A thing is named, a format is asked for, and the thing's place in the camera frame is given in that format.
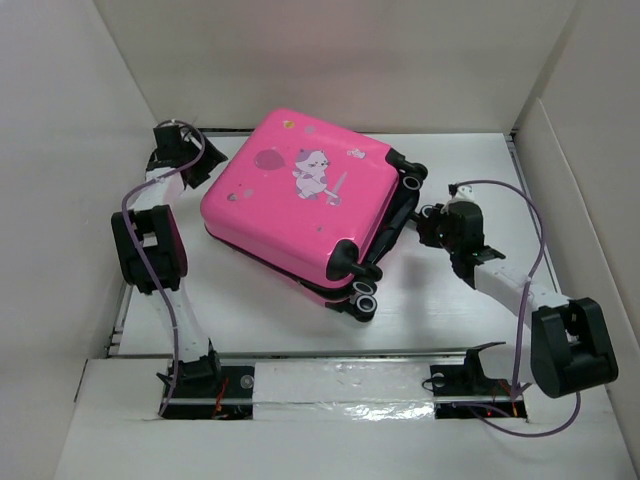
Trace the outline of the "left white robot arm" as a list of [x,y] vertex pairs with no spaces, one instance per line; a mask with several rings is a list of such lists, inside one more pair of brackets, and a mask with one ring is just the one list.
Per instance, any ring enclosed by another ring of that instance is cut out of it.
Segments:
[[153,136],[156,146],[143,182],[124,195],[111,216],[119,265],[125,282],[152,305],[170,341],[172,362],[158,375],[167,387],[165,397],[212,397],[223,388],[222,368],[184,286],[188,259],[173,205],[227,157],[184,121],[163,121]]

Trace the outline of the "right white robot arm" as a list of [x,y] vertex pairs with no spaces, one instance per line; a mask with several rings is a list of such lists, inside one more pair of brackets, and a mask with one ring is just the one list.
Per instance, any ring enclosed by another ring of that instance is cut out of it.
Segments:
[[536,385],[560,398],[619,377],[619,366],[598,302],[573,299],[536,282],[485,242],[481,208],[472,201],[425,207],[415,215],[421,244],[445,250],[454,274],[473,290],[498,302],[516,318],[513,344],[479,349],[462,368],[462,381],[484,393],[498,379],[516,391]]

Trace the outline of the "pink hard-shell suitcase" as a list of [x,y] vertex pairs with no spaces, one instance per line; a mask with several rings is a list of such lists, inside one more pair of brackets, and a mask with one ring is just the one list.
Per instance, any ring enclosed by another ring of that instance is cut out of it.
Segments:
[[215,239],[366,323],[378,308],[378,263],[427,176],[383,141],[280,108],[213,181],[200,213]]

